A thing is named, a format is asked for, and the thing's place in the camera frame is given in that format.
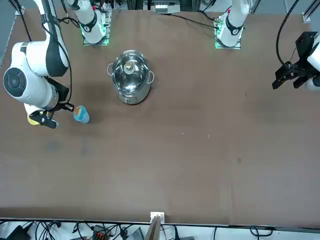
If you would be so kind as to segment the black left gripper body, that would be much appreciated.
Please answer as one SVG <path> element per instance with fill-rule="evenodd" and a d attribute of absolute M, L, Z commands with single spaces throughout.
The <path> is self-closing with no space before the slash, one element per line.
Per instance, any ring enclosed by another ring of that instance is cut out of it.
<path fill-rule="evenodd" d="M 295 41 L 298 53 L 297 64 L 302 66 L 309 63 L 311 66 L 319 65 L 319 32 L 305 31 Z"/>

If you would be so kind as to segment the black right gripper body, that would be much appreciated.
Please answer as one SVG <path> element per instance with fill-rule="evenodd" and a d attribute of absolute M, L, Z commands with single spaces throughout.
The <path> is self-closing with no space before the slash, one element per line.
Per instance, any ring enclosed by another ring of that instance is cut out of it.
<path fill-rule="evenodd" d="M 45 78 L 49 84 L 54 86 L 56 92 L 58 93 L 58 101 L 59 102 L 64 102 L 67 99 L 68 93 L 69 93 L 69 88 L 64 86 L 63 84 L 59 83 L 58 81 L 55 81 L 51 77 L 46 77 Z"/>

